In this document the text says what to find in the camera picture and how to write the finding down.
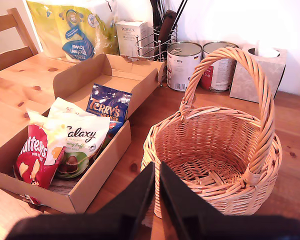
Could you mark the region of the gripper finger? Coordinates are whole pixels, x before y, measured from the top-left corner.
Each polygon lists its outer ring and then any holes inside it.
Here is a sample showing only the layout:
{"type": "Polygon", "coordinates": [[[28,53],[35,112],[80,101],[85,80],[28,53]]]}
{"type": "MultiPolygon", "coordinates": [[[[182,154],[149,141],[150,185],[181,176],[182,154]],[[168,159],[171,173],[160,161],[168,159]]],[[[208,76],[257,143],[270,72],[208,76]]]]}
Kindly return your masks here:
{"type": "Polygon", "coordinates": [[[200,222],[223,216],[193,192],[164,162],[160,165],[160,197],[174,220],[200,222]]]}
{"type": "Polygon", "coordinates": [[[142,218],[152,202],[155,191],[155,164],[149,163],[139,175],[113,200],[100,209],[101,220],[142,218]]]}

